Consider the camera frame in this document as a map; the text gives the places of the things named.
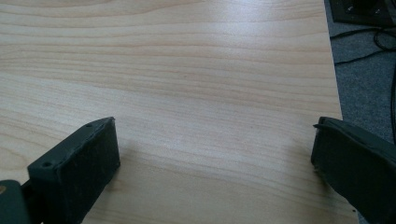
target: black cable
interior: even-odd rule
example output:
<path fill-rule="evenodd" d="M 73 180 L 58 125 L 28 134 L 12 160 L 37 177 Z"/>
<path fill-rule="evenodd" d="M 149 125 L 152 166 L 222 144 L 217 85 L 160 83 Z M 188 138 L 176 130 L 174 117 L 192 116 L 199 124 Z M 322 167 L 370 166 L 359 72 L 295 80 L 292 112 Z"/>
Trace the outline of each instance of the black cable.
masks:
<path fill-rule="evenodd" d="M 338 62 L 338 63 L 334 63 L 334 66 L 338 66 L 341 64 L 345 64 L 345 63 L 354 63 L 363 59 L 367 59 L 370 57 L 373 57 L 377 54 L 380 53 L 385 53 L 385 52 L 396 52 L 396 47 L 392 47 L 392 48 L 388 48 L 385 45 L 383 45 L 380 41 L 379 41 L 379 35 L 384 34 L 384 35 L 388 35 L 391 36 L 393 38 L 396 38 L 396 34 L 394 34 L 393 32 L 389 31 L 389 29 L 395 28 L 396 26 L 391 26 L 389 28 L 366 28 L 366 29 L 360 29 L 360 30 L 353 30 L 353 31 L 348 31 L 348 32 L 344 32 L 338 35 L 334 35 L 330 37 L 330 40 L 334 40 L 334 39 L 338 39 L 338 38 L 343 38 L 346 36 L 350 36 L 350 35 L 355 35 L 355 34 L 360 34 L 360 33 L 369 33 L 369 32 L 375 32 L 374 34 L 374 43 L 377 47 L 380 48 L 380 50 L 375 51 L 373 53 L 364 55 L 362 57 L 359 58 L 355 58 L 349 61 L 343 61 L 343 62 Z"/>
<path fill-rule="evenodd" d="M 393 143 L 396 145 L 396 114 L 395 114 L 395 106 L 396 106 L 396 64 L 395 71 L 393 74 L 392 87 L 390 90 L 390 119 L 392 125 L 392 133 L 393 133 Z"/>

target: wooden table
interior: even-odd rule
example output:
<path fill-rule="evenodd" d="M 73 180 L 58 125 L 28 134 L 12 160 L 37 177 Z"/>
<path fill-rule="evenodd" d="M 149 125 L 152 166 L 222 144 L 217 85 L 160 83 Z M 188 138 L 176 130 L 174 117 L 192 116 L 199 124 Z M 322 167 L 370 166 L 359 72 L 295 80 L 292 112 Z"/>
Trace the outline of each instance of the wooden table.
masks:
<path fill-rule="evenodd" d="M 0 179 L 114 116 L 83 223 L 357 223 L 310 163 L 341 117 L 321 0 L 2 2 Z"/>

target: black device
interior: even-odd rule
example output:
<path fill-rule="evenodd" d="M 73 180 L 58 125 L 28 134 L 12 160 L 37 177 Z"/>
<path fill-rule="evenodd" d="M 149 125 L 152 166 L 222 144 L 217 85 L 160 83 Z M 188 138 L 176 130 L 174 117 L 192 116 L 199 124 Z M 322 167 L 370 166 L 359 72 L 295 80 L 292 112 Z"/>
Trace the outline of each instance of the black device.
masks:
<path fill-rule="evenodd" d="M 0 224 L 78 224 L 120 167 L 114 118 L 85 124 L 28 166 L 30 179 L 0 181 Z"/>
<path fill-rule="evenodd" d="M 396 223 L 396 146 L 339 119 L 315 127 L 318 173 L 370 223 Z"/>
<path fill-rule="evenodd" d="M 390 27 L 396 25 L 395 0 L 330 0 L 334 21 Z"/>

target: table surface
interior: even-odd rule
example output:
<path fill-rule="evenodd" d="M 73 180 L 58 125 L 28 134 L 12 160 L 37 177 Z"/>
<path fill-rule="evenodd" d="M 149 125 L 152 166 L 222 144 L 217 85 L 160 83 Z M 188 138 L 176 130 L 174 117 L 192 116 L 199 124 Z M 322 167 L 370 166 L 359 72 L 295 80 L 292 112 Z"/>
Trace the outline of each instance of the table surface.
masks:
<path fill-rule="evenodd" d="M 310 163 L 341 117 L 321 0 L 3 0 L 0 50 L 0 179 L 116 118 L 83 223 L 357 223 Z"/>

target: gray carpet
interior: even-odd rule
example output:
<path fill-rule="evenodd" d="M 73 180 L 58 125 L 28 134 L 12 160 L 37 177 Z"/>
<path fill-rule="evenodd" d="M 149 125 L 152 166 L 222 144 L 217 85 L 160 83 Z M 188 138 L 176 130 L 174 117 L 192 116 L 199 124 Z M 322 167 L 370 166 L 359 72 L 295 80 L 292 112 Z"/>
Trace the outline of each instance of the gray carpet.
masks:
<path fill-rule="evenodd" d="M 324 0 L 330 36 L 366 26 L 334 23 L 329 0 Z M 379 50 L 373 33 L 353 35 L 332 41 L 335 62 L 347 61 Z M 341 110 L 349 121 L 393 143 L 390 125 L 390 86 L 396 53 L 335 67 Z M 367 222 L 360 216 L 360 224 Z"/>

